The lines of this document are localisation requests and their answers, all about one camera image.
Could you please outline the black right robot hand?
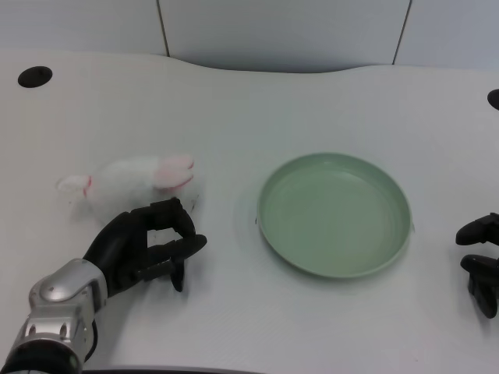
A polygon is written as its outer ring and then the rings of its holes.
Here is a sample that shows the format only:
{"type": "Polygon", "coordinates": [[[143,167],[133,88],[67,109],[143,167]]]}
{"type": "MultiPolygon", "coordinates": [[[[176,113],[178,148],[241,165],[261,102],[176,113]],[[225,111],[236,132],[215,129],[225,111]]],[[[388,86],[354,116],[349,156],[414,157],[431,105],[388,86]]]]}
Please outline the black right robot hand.
{"type": "MultiPolygon", "coordinates": [[[[474,220],[458,230],[457,245],[491,243],[498,245],[498,214],[490,213],[474,220]]],[[[476,300],[482,314],[493,319],[498,312],[498,259],[469,254],[460,262],[468,272],[468,291],[476,300]]]]}

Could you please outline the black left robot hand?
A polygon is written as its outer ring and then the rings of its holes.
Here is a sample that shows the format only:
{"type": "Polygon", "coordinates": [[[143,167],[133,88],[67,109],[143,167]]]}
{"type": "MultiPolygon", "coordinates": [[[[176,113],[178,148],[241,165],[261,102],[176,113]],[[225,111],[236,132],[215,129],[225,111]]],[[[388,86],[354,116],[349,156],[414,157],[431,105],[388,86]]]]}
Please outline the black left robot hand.
{"type": "Polygon", "coordinates": [[[186,259],[206,244],[207,238],[196,233],[180,200],[172,198],[119,214],[97,235],[83,258],[104,274],[109,298],[141,281],[164,276],[181,292],[186,259]],[[174,230],[181,238],[162,245],[147,244],[150,231],[165,229],[174,230]]]}

